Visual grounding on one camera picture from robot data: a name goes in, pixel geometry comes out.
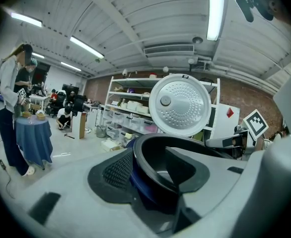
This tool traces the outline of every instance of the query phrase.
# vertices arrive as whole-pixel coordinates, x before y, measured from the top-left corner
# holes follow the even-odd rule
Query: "concrete floor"
[[[11,177],[11,181],[7,186],[7,190],[14,199],[12,199],[7,190],[6,185],[9,181],[8,174],[0,166],[0,194],[5,200],[15,201],[15,198],[19,197],[19,194],[23,192],[28,186],[32,185],[40,178],[48,174],[49,172],[66,165],[67,163],[95,156],[105,151],[101,148],[101,141],[105,138],[97,138],[94,131],[85,135],[84,139],[76,140],[69,137],[64,137],[64,131],[59,131],[56,123],[56,118],[48,118],[51,126],[51,143],[53,145],[53,152],[51,154],[52,163],[45,163],[45,170],[36,164],[32,166],[36,169],[35,174],[31,176],[22,177],[15,168],[8,165],[4,152],[3,143],[0,142],[0,159],[4,162],[7,172]],[[56,157],[61,153],[68,153],[63,157]]]

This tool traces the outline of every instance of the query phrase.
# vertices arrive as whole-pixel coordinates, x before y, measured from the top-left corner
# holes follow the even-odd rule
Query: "office chair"
[[[56,101],[51,103],[51,113],[52,117],[57,115],[58,110],[64,107],[64,100],[66,98],[66,94],[63,92],[58,92]]]
[[[74,105],[72,108],[72,113],[77,116],[77,112],[83,112],[84,98],[82,95],[77,95],[74,99]]]

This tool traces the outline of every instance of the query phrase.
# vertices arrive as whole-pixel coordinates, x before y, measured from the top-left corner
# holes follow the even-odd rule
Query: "blue tablecloth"
[[[50,140],[51,127],[48,120],[19,117],[16,120],[16,142],[23,151],[24,158],[44,167],[43,160],[52,162],[53,146]]]

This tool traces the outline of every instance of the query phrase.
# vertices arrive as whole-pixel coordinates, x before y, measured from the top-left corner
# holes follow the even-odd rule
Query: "rice cooker lid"
[[[211,99],[204,85],[185,74],[172,74],[156,83],[149,98],[151,117],[163,132],[193,136],[211,116]]]

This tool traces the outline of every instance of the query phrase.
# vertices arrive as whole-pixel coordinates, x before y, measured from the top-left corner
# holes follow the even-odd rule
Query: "fluorescent light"
[[[23,21],[25,21],[27,23],[30,23],[30,24],[33,24],[33,25],[36,25],[36,26],[39,26],[39,27],[42,27],[42,22],[41,21],[36,20],[34,18],[30,18],[30,17],[24,16],[22,14],[11,12],[11,17],[19,19],[19,20],[23,20]]]
[[[34,55],[34,56],[36,56],[36,57],[39,57],[39,58],[42,58],[42,59],[44,59],[44,58],[45,58],[44,56],[42,56],[42,55],[39,55],[39,54],[37,54],[37,53],[32,53],[32,55]]]
[[[67,64],[67,63],[61,62],[61,64],[62,64],[62,65],[65,65],[65,66],[67,66],[67,67],[69,67],[69,68],[72,68],[72,69],[75,69],[75,70],[81,71],[81,69],[78,69],[78,68],[76,68],[76,67],[74,67],[74,66],[71,66],[71,65],[69,65],[69,64]]]
[[[84,42],[81,42],[79,39],[76,39],[75,37],[71,36],[70,41],[74,42],[75,44],[82,47],[83,49],[86,49],[87,51],[91,52],[93,55],[97,56],[98,58],[100,59],[104,58],[104,56],[101,53],[91,48],[90,46],[86,45]]]
[[[221,21],[223,18],[224,0],[210,0],[209,28],[207,30],[207,39],[217,41]]]

